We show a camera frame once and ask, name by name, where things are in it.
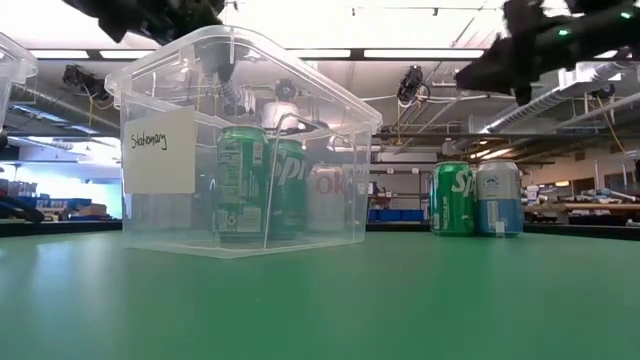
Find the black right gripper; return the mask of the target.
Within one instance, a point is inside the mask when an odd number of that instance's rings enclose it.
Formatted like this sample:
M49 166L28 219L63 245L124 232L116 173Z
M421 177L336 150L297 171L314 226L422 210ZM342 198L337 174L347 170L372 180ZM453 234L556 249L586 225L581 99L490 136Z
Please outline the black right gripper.
M508 0L503 17L510 34L506 48L505 70L516 103L531 101L534 78L536 37L560 22L558 16L545 14L542 0ZM494 42L479 58L455 75L459 89L502 92L502 45Z

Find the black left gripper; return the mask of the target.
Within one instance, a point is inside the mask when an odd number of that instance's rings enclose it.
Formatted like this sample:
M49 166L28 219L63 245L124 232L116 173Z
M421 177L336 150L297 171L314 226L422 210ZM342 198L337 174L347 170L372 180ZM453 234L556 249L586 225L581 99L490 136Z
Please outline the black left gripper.
M152 11L149 37L168 44L202 27L222 25L224 0L163 0Z

